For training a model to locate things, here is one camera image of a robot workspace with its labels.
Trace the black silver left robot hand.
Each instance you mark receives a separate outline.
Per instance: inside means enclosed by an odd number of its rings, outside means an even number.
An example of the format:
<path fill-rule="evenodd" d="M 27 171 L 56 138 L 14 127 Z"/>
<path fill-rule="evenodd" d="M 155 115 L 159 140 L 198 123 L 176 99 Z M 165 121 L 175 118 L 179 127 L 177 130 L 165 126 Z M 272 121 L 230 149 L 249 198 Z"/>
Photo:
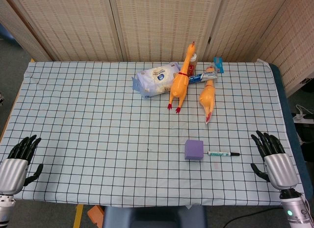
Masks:
<path fill-rule="evenodd" d="M 36 172 L 27 177 L 28 167 L 41 138 L 36 135 L 25 137 L 10 151 L 8 157 L 0 164 L 0 193 L 13 196 L 23 187 L 37 180 L 44 165 L 39 164 Z"/>

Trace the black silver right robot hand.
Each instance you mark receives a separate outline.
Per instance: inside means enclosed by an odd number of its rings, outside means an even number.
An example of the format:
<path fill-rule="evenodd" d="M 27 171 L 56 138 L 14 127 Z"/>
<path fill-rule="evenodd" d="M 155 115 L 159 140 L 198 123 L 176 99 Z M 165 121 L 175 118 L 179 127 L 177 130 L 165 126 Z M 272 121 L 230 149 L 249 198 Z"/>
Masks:
<path fill-rule="evenodd" d="M 257 130 L 251 135 L 262 157 L 266 171 L 262 172 L 252 163 L 251 168 L 255 175 L 278 190 L 293 189 L 299 183 L 296 170 L 289 155 L 285 152 L 281 142 L 274 135 Z"/>

